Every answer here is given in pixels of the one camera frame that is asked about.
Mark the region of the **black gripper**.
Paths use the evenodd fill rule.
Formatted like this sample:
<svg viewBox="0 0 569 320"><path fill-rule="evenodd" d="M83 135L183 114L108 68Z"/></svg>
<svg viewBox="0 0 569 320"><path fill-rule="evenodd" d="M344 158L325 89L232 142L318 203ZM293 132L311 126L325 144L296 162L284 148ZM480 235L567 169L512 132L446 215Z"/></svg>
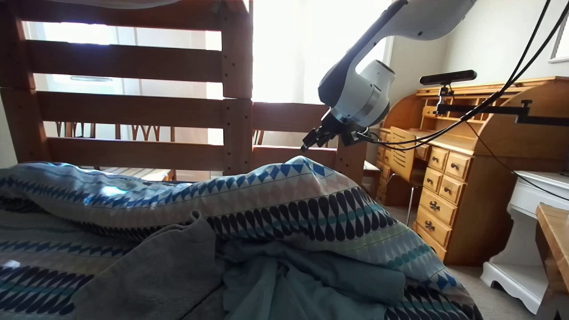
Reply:
<svg viewBox="0 0 569 320"><path fill-rule="evenodd" d="M334 137L339 137L344 146L359 142L357 128L346 121L336 119L334 114L327 110L320 119L320 125L307 134L307 139L302 141L300 150L323 146Z"/></svg>

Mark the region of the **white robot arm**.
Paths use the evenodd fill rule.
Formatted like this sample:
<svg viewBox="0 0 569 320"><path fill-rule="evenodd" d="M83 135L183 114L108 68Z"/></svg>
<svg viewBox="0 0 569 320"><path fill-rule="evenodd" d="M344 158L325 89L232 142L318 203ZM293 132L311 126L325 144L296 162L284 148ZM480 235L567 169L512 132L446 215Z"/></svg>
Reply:
<svg viewBox="0 0 569 320"><path fill-rule="evenodd" d="M369 128L389 114L394 71L382 61L357 66L375 45L391 36L432 41L451 32L476 0L394 0L323 75L318 98L327 107L320 125L302 139L302 150L341 137L344 146L368 139Z"/></svg>

